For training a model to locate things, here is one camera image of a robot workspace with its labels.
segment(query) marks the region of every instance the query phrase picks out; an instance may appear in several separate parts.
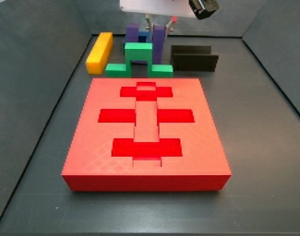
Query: white robot part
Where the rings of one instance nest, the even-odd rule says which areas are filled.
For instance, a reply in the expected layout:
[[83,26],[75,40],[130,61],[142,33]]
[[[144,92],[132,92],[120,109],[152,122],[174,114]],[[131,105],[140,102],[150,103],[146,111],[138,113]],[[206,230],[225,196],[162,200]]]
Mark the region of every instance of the white robot part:
[[119,0],[122,11],[194,18],[187,0]]

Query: red block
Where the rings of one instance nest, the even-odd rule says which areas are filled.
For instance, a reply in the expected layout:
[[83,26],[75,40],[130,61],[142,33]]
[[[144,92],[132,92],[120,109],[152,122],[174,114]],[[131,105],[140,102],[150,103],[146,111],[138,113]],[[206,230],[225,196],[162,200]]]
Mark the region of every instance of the red block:
[[198,79],[95,78],[62,176],[72,191],[222,189],[230,170]]

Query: gray wall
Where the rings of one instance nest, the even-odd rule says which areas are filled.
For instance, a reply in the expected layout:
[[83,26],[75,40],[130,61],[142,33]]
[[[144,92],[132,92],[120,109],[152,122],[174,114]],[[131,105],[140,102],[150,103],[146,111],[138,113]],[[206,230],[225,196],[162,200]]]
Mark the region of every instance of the gray wall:
[[[128,23],[146,27],[143,14],[126,13],[118,8],[118,0],[72,0],[87,22],[91,33],[111,31],[124,33]],[[194,18],[178,18],[174,35],[206,35],[242,37],[245,30],[266,0],[218,0],[219,9],[210,18],[198,21]],[[154,23],[166,24],[167,17],[154,16]]]
[[269,0],[243,40],[300,112],[300,0]]
[[88,40],[71,0],[0,3],[0,216]]

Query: block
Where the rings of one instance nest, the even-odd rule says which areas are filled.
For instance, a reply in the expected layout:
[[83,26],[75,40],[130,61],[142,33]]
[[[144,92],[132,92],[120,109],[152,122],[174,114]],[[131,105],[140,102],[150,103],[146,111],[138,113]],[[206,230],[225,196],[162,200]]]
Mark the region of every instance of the block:
[[126,64],[107,64],[104,74],[107,77],[131,77],[131,67]]
[[86,60],[87,73],[100,75],[112,49],[112,33],[102,32]]
[[173,77],[173,66],[152,65],[148,77]]
[[139,31],[138,32],[138,42],[151,42],[148,31]]
[[127,25],[124,42],[138,42],[138,24]]
[[229,176],[198,79],[92,79],[62,170],[72,191],[217,191]]
[[162,54],[165,46],[166,29],[165,26],[154,25],[152,28],[152,63],[162,63]]
[[217,60],[218,55],[211,54],[211,46],[171,46],[170,63],[175,71],[213,72]]
[[151,43],[140,42],[126,42],[124,44],[124,60],[126,63],[132,60],[147,61],[147,64],[151,65]]

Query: yellow block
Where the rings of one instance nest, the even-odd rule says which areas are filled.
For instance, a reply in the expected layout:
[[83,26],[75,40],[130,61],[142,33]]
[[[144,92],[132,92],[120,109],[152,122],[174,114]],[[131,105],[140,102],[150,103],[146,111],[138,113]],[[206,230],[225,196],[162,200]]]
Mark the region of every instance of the yellow block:
[[112,49],[112,44],[112,33],[100,33],[86,60],[88,74],[100,75],[103,73],[107,57]]

